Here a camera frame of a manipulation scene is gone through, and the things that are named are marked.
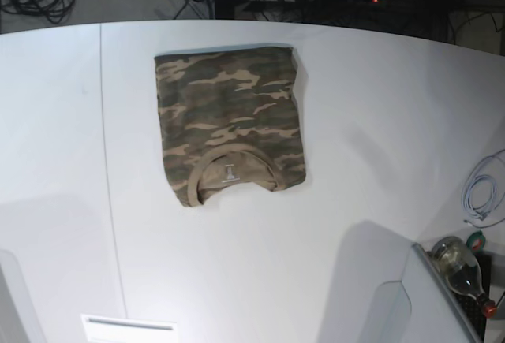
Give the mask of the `green tape roll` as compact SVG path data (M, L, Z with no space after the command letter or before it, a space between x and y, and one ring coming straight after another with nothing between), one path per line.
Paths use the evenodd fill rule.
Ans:
M466 246L474 253L482 252L485 245L486 245L486 237L484 236L481 230L472 233L466 241Z

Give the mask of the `camouflage t-shirt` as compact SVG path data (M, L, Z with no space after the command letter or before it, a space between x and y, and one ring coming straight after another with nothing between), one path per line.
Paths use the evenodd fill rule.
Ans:
M296 76L291 47L155 58L163 168L183 206L244 183L279 192L304 182Z

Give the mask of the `clear plastic bottle red cap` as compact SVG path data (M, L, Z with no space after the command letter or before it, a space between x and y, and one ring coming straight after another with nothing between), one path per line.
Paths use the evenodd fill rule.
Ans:
M484 291L479 262L459 237L445 237L431 250L431 257L449 288L472 298L487 319L497 311L496 303Z

